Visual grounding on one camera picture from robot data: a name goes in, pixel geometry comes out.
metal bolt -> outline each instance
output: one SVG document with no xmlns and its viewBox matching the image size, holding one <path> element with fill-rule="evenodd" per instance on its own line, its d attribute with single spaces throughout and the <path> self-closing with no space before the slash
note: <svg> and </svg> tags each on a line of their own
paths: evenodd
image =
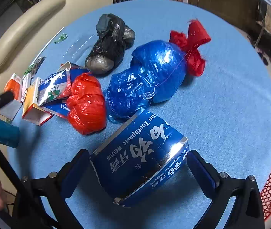
<svg viewBox="0 0 271 229">
<path fill-rule="evenodd" d="M 48 176 L 50 178 L 55 178 L 57 176 L 57 172 L 53 171 L 53 172 L 49 173 Z"/>
<path fill-rule="evenodd" d="M 251 181 L 255 181 L 255 177 L 253 175 L 248 176 Z"/>
<path fill-rule="evenodd" d="M 220 173 L 220 176 L 221 176 L 223 179 L 228 178 L 228 174 L 225 173 L 225 172 L 221 172 L 221 173 Z"/>
</svg>

blue tablecloth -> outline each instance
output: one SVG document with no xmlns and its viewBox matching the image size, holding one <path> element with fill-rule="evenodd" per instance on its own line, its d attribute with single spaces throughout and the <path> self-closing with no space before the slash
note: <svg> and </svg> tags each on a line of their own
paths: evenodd
<svg viewBox="0 0 271 229">
<path fill-rule="evenodd" d="M 51 43 L 41 56 L 46 60 L 37 76 L 45 79 L 65 62 L 66 50 L 83 35 L 96 34 L 103 13 L 121 17 L 136 33 L 134 45 L 113 73 L 128 68 L 132 51 L 151 40 L 168 40 L 170 30 L 188 31 L 188 21 L 198 18 L 212 38 L 199 48 L 207 60 L 201 77 L 188 77 L 167 102 L 149 110 L 189 138 L 190 149 L 220 172 L 234 178 L 254 175 L 262 189 L 271 170 L 271 81 L 265 66 L 249 42 L 219 17 L 195 6 L 167 0 L 134 0 L 93 11 L 63 32 L 68 38 Z M 99 78 L 105 89 L 111 75 Z M 46 177 L 59 171 L 81 148 L 92 153 L 120 124 L 82 136 L 64 119 L 54 116 L 41 127 L 23 121 L 21 110 L 13 121 L 20 127 L 17 149 L 9 148 L 9 160 L 19 177 Z M 184 166 L 161 188 L 137 206 L 112 204 L 99 186 L 90 166 L 66 200 L 84 228 L 193 228 L 210 200 L 205 198 L 190 170 Z M 47 202 L 46 210 L 51 214 Z M 220 221 L 222 228 L 232 200 Z"/>
</svg>

blue toothpaste box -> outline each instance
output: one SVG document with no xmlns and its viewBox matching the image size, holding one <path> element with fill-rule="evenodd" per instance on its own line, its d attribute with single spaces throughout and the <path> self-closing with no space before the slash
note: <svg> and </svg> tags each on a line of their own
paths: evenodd
<svg viewBox="0 0 271 229">
<path fill-rule="evenodd" d="M 99 183 L 114 203 L 130 207 L 186 163 L 188 139 L 141 109 L 92 155 Z"/>
</svg>

green plastic scrap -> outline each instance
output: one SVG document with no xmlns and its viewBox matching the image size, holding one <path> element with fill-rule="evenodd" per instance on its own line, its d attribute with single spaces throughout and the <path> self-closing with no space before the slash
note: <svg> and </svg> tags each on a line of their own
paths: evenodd
<svg viewBox="0 0 271 229">
<path fill-rule="evenodd" d="M 66 40 L 67 37 L 68 37 L 67 33 L 61 34 L 60 37 L 57 40 L 55 40 L 55 44 L 58 44 L 58 43 L 60 43 L 60 42 L 62 42 L 64 40 Z"/>
</svg>

beige sofa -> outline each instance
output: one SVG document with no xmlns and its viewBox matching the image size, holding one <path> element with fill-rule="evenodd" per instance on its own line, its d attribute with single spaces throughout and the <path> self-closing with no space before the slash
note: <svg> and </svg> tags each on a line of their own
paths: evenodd
<svg viewBox="0 0 271 229">
<path fill-rule="evenodd" d="M 42 0 L 0 38 L 0 93 L 13 73 L 20 77 L 43 46 L 62 28 L 112 0 Z"/>
</svg>

